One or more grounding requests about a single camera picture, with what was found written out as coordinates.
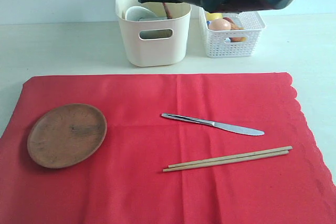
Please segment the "wooden chopstick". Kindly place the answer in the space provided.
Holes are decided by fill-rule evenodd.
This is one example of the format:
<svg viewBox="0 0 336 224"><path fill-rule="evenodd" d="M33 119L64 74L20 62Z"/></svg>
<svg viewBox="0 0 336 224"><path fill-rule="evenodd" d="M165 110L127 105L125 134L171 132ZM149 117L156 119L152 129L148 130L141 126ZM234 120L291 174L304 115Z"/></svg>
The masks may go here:
<svg viewBox="0 0 336 224"><path fill-rule="evenodd" d="M187 166L187 165L198 165L198 164L209 163L209 162L225 161L225 160L229 160L229 159L237 159L237 158L245 158L245 157L258 156L258 155L266 155L266 154L283 152L283 151L288 152L291 149L292 149L292 146L272 148L272 149L268 149L268 150L255 151L255 152L250 152L250 153L242 153L242 154L221 156L221 157L215 157L215 158L201 159L201 160L185 162L185 163L178 163L178 164L169 165L168 168L176 168L176 167L182 167L182 166Z"/></svg>
<svg viewBox="0 0 336 224"><path fill-rule="evenodd" d="M190 164L190 165L183 165L183 166L165 168L165 169L163 169L163 172L174 172L174 171L178 171L178 170L196 169L196 168L203 168L203 167L210 167L210 166L217 166L217 165L224 165L224 164L246 162L246 161L275 157L275 156L286 155L286 154L289 154L288 150L271 152L271 153L264 153L264 154L259 154L259 155L236 157L236 158L224 159L224 160L219 160L219 161L201 162L201 163L198 162L197 164Z"/></svg>

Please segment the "brown wooden spoon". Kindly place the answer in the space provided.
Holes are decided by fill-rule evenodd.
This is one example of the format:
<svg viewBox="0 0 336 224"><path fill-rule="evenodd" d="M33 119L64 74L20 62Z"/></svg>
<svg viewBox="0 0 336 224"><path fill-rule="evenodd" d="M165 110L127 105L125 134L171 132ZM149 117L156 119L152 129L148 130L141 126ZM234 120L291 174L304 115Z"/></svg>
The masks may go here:
<svg viewBox="0 0 336 224"><path fill-rule="evenodd" d="M167 3L162 3L162 5L163 5L163 8L164 8L167 19L172 19L173 17L171 15L171 12L169 10L169 7L168 7Z"/></svg>

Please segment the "red toy sausage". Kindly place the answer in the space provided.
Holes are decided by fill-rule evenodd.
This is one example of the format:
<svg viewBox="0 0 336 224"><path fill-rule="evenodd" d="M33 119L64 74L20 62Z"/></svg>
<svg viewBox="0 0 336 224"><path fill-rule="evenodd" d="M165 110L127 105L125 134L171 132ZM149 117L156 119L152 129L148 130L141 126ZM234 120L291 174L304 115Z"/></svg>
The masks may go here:
<svg viewBox="0 0 336 224"><path fill-rule="evenodd" d="M229 17L223 17L223 19L230 22L231 24L235 25L235 22L232 19L230 19Z"/></svg>

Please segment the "yellow toy cheese wedge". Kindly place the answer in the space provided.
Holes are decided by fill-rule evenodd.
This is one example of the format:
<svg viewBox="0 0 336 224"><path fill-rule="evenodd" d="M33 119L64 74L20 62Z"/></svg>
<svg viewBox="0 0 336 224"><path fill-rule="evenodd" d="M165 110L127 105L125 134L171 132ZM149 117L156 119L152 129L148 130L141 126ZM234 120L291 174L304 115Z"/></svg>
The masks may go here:
<svg viewBox="0 0 336 224"><path fill-rule="evenodd" d="M231 42L244 42L246 41L246 37L232 37L230 38Z"/></svg>

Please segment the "red tablecloth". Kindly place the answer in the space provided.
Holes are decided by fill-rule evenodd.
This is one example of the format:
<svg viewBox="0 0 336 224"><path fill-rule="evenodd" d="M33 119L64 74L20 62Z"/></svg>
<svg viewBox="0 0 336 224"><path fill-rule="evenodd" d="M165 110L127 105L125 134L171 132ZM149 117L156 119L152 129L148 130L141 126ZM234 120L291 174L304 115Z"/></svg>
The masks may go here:
<svg viewBox="0 0 336 224"><path fill-rule="evenodd" d="M288 73L33 77L1 137L1 223L335 223L335 185L291 84ZM43 168L28 155L29 132L70 103L101 110L106 139L78 165ZM285 146L286 155L163 172Z"/></svg>

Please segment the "stainless steel cup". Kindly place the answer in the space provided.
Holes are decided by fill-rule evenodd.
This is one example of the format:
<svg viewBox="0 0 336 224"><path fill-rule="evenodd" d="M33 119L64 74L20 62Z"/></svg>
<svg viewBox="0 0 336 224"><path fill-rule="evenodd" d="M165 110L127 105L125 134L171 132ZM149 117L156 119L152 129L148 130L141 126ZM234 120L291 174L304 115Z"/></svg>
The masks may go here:
<svg viewBox="0 0 336 224"><path fill-rule="evenodd" d="M153 22L153 21L160 21L160 20L167 20L167 17L141 17L139 18L139 22Z"/></svg>

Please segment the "brown wooden plate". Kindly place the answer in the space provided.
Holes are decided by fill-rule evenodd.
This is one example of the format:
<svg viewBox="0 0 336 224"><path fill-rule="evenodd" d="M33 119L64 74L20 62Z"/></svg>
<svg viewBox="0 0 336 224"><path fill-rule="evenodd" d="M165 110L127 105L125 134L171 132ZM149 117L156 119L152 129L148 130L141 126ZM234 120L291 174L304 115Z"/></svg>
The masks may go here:
<svg viewBox="0 0 336 224"><path fill-rule="evenodd" d="M27 138L27 150L42 167L70 167L90 157L106 133L107 120L99 109L82 103L66 104L35 123Z"/></svg>

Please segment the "cream plastic bin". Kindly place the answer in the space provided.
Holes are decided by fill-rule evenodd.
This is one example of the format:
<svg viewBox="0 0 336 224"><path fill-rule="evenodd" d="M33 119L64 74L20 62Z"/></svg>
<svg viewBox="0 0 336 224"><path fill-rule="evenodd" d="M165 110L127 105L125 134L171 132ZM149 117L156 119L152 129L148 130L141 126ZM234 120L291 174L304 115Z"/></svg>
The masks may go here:
<svg viewBox="0 0 336 224"><path fill-rule="evenodd" d="M135 66L151 67L172 65L186 55L188 31L191 16L190 4L168 3L172 19L153 22L132 22L125 20L129 7L142 6L157 17L166 17L161 3L141 4L138 0L115 0L115 11L127 54Z"/></svg>

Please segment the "orange fried chicken piece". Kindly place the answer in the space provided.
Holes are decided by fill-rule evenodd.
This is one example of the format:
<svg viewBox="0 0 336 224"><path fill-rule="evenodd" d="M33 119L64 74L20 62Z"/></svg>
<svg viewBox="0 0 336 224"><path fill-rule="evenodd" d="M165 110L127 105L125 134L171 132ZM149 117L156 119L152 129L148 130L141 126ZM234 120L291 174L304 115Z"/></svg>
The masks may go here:
<svg viewBox="0 0 336 224"><path fill-rule="evenodd" d="M231 26L231 28L230 28L231 30L244 30L243 27L240 27L235 23L231 23L230 26Z"/></svg>

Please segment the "yellow lemon with sticker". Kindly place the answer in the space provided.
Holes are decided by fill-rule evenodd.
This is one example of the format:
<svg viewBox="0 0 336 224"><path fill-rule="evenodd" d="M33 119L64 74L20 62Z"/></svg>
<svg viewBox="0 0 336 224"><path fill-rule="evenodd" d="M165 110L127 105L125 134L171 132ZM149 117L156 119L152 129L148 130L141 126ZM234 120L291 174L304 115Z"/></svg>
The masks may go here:
<svg viewBox="0 0 336 224"><path fill-rule="evenodd" d="M208 13L208 12L205 12L205 17L206 17L207 21L213 21L213 20L216 20L216 19L222 19L223 18L221 13Z"/></svg>

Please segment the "silver table knife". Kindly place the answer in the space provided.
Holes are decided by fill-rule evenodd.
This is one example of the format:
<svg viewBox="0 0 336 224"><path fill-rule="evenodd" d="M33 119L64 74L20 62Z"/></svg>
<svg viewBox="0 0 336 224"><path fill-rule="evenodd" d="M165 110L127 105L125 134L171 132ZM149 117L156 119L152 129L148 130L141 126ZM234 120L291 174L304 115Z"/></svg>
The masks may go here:
<svg viewBox="0 0 336 224"><path fill-rule="evenodd" d="M169 114L169 113L162 113L161 116L167 119L172 119L172 120L179 120L179 121L184 121L184 122L189 122L189 123L197 123L197 124L212 126L212 127L224 130L224 131L242 134L242 135L262 136L265 134L264 131L257 130L257 129L237 126L237 125L232 125L232 124L225 124L225 123L220 123L220 122L215 122L215 121L209 121L209 120L204 120L204 119L192 118L189 116L182 116L182 115Z"/></svg>

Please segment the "white ceramic bowl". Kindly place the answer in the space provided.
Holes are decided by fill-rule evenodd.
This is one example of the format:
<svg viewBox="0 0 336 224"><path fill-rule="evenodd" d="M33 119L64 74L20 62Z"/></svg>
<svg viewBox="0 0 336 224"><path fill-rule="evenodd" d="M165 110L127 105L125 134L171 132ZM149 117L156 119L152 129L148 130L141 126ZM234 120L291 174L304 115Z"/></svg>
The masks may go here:
<svg viewBox="0 0 336 224"><path fill-rule="evenodd" d="M151 10L142 6L129 7L125 12L125 20L138 22L141 17L157 17Z"/></svg>

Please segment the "brown egg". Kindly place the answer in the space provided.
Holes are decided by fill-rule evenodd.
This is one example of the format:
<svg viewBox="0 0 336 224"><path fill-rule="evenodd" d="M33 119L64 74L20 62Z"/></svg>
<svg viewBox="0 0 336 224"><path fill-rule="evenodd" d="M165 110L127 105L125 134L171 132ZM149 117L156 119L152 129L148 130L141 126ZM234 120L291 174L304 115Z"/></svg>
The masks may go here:
<svg viewBox="0 0 336 224"><path fill-rule="evenodd" d="M213 31L231 30L231 23L225 19L212 20L208 28Z"/></svg>

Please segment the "white perforated plastic basket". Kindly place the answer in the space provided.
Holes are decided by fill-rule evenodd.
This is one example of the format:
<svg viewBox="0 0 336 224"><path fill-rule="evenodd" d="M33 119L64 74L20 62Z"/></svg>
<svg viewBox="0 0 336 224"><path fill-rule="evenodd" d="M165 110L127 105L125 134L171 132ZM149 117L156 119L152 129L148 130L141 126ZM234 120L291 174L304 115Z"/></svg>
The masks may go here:
<svg viewBox="0 0 336 224"><path fill-rule="evenodd" d="M199 10L198 19L206 55L210 58L249 57L253 54L261 32L266 25L258 12L240 14L224 13L244 30L213 31L208 28L203 9ZM246 37L244 42L231 42L232 37Z"/></svg>

